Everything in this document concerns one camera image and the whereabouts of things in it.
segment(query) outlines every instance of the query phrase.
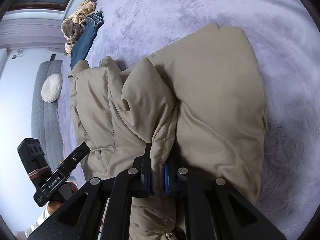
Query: silver bolt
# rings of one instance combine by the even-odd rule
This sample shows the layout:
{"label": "silver bolt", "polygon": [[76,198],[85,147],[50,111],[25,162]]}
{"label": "silver bolt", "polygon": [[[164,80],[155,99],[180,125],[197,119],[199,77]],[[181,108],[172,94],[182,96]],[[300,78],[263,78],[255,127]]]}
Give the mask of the silver bolt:
{"label": "silver bolt", "polygon": [[226,183],[226,181],[223,178],[216,178],[216,183],[222,186]]}
{"label": "silver bolt", "polygon": [[137,174],[138,170],[136,168],[130,168],[128,169],[128,173],[133,175],[133,174]]}
{"label": "silver bolt", "polygon": [[90,184],[91,185],[98,185],[99,183],[100,183],[100,179],[99,178],[90,179]]}
{"label": "silver bolt", "polygon": [[188,173],[188,169],[187,168],[184,168],[184,167],[181,167],[178,169],[178,172],[180,174],[187,174]]}

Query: curtain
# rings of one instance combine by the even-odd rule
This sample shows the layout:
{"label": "curtain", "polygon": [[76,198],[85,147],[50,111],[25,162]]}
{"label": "curtain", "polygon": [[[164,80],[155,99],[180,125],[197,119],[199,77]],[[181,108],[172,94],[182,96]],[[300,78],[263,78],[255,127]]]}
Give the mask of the curtain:
{"label": "curtain", "polygon": [[64,52],[62,21],[50,19],[13,19],[0,21],[0,48],[53,48]]}

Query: lavender blanket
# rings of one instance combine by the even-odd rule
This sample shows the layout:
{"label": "lavender blanket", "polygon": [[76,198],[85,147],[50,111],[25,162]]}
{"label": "lavender blanket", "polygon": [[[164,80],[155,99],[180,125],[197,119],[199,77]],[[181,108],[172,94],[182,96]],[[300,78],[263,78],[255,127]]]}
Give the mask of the lavender blanket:
{"label": "lavender blanket", "polygon": [[[244,29],[270,113],[256,206],[289,240],[297,239],[320,202],[320,33],[301,2],[98,0],[96,10],[103,11],[105,24],[86,58],[91,67],[109,55],[125,69],[215,22]],[[62,89],[67,98],[69,91]],[[74,143],[70,118],[64,118],[62,129]]]}

